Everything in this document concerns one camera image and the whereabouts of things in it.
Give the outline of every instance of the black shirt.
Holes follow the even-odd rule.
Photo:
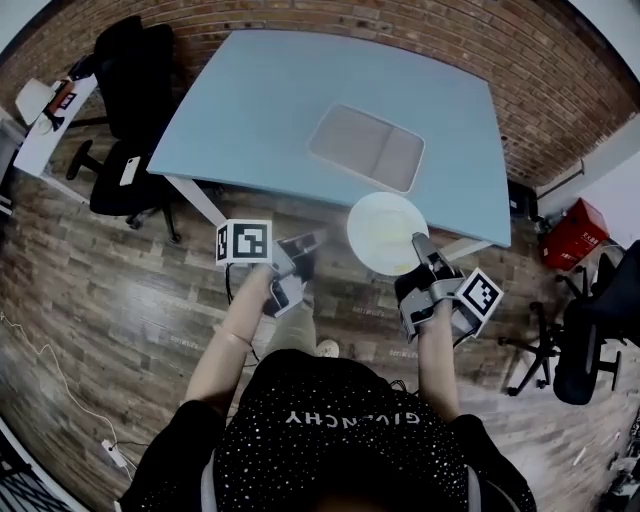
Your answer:
[[[327,489],[391,509],[466,511],[467,465],[479,477],[483,510],[536,510],[478,418],[445,425],[419,398],[347,359],[295,350],[267,356],[226,429],[208,405],[184,404],[145,452],[122,510],[199,511],[214,449],[222,512],[304,510]]]

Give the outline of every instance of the pants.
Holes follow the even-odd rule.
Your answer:
[[[265,349],[264,356],[283,349],[295,349],[311,356],[316,355],[313,310],[304,302],[296,304],[276,320],[276,331]]]

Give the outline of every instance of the brick wall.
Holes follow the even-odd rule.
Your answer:
[[[64,0],[3,55],[0,104],[30,77],[53,81],[98,34],[139,14],[169,23],[193,80],[232,30],[327,32],[397,46],[487,80],[511,177],[541,185],[640,104],[620,57],[566,0]]]

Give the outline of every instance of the white cable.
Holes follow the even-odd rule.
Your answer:
[[[29,338],[27,337],[27,334],[24,332],[24,329],[22,328],[22,325],[20,324],[14,324],[11,322],[11,320],[9,320],[5,314],[4,311],[0,311],[0,322],[7,322],[12,328],[14,329],[19,329],[20,332],[22,333],[22,337],[24,338],[24,340],[27,342],[27,345],[29,345],[31,347],[31,349],[36,353],[36,355],[38,357],[40,357],[42,355],[42,353],[46,350],[49,349],[51,351],[51,355],[53,356],[53,360],[56,363],[56,367],[58,368],[58,372],[60,373],[60,377],[62,377],[62,382],[64,382],[64,387],[67,390],[67,393],[69,394],[69,397],[71,398],[71,400],[73,400],[73,402],[80,407],[80,409],[82,409],[84,412],[86,412],[87,414],[90,414],[91,416],[94,416],[96,418],[99,418],[101,420],[106,421],[109,424],[109,427],[111,428],[111,433],[113,434],[113,443],[111,446],[113,446],[113,449],[116,450],[121,456],[122,458],[125,460],[125,462],[131,464],[133,466],[134,469],[136,468],[136,465],[131,462],[129,459],[127,459],[122,452],[118,449],[118,436],[116,436],[116,430],[115,428],[113,428],[113,423],[111,423],[111,420],[109,418],[107,418],[106,416],[102,416],[100,414],[96,414],[95,412],[90,411],[89,409],[83,407],[82,405],[80,405],[80,402],[78,402],[74,396],[71,394],[71,390],[69,389],[69,384],[67,383],[67,379],[64,376],[64,373],[62,373],[62,369],[60,368],[60,363],[58,363],[58,358],[56,357],[56,353],[53,351],[53,347],[47,343],[44,347],[42,347],[40,350],[38,350],[34,345],[32,345],[32,343],[29,341]],[[129,468],[127,466],[124,467],[124,469],[127,470],[127,475],[129,476],[129,480],[133,481],[133,479],[131,478],[131,473],[129,472]]]

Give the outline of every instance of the table leg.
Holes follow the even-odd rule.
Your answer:
[[[468,254],[474,253],[485,247],[489,247],[490,242],[484,240],[474,240],[473,238],[461,238],[453,243],[450,243],[446,247],[443,247],[441,252],[449,261],[457,260]]]
[[[71,199],[75,199],[76,201],[83,204],[89,204],[89,200],[86,197],[78,194],[75,190],[70,189],[61,181],[58,181],[58,179],[54,178],[53,175],[51,175],[48,169],[40,175],[40,179],[46,182],[48,185],[51,185],[56,190],[59,190],[64,195],[70,197]]]
[[[195,181],[175,176],[165,176],[165,178],[214,226],[226,222],[227,218],[216,208]]]

